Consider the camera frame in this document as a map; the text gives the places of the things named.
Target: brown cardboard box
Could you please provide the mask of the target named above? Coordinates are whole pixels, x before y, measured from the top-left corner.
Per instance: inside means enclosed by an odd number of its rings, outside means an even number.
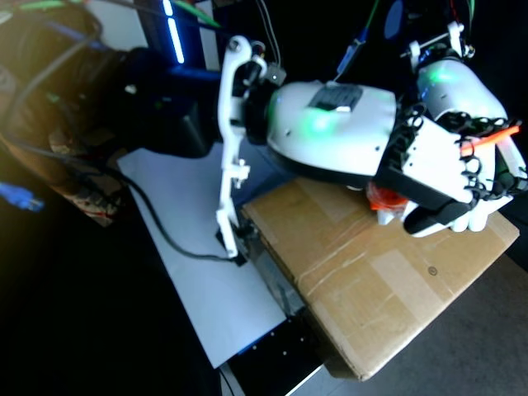
[[[318,324],[367,380],[518,236],[499,213],[481,233],[413,238],[376,223],[364,194],[297,179],[244,208]]]

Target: blue cable connector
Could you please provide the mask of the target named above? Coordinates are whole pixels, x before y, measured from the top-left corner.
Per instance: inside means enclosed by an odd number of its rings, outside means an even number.
[[[31,191],[23,187],[0,183],[0,196],[11,205],[22,210],[40,212],[44,208],[44,202],[35,198]]]

